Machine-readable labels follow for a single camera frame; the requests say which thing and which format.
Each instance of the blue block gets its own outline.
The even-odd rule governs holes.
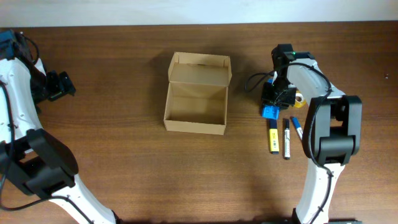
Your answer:
[[[278,119],[279,107],[267,105],[262,109],[262,117],[268,119]]]

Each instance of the tape roll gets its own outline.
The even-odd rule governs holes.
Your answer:
[[[304,96],[301,94],[300,91],[296,91],[296,102],[294,103],[295,108],[301,108],[306,104]]]

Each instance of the box flap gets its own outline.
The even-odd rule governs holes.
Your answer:
[[[229,56],[175,52],[169,67],[169,81],[228,86],[231,80]]]

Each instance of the blue object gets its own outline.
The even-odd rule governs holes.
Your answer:
[[[266,105],[262,109],[262,117],[268,119],[278,119],[279,116],[279,107],[278,106],[271,106]]]
[[[294,125],[294,127],[295,127],[296,129],[297,129],[297,128],[301,128],[300,123],[299,123],[299,121],[298,121],[297,118],[293,117],[293,118],[292,118],[292,121],[293,121],[293,125]]]

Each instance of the white wall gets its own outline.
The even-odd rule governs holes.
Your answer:
[[[397,0],[0,0],[0,27],[381,20]]]

